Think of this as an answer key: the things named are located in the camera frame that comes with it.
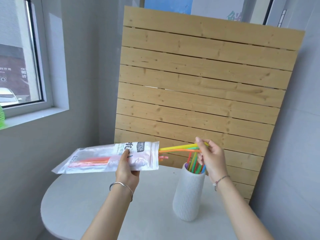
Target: white car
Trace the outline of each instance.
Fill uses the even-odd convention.
[[[0,88],[0,105],[7,106],[18,104],[22,98],[17,99],[16,95],[9,88]]]

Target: white poster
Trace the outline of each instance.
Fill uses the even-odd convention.
[[[241,21],[245,0],[193,0],[191,14]]]

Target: window sill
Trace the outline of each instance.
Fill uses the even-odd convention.
[[[37,120],[46,116],[61,113],[67,110],[68,109],[64,109],[64,108],[48,108],[48,109],[43,109],[33,113],[26,113],[26,114],[15,116],[15,117],[10,117],[5,120],[4,122],[5,126],[1,127],[0,130],[10,128],[15,125],[20,125],[29,121]]]

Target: car windshield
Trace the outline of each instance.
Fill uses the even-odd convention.
[[[16,102],[17,99],[14,94],[0,94],[0,103]]]

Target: plastic bag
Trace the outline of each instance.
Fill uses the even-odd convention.
[[[128,162],[132,171],[159,169],[159,142],[127,142],[79,148],[52,172],[114,172],[125,149],[129,149]]]

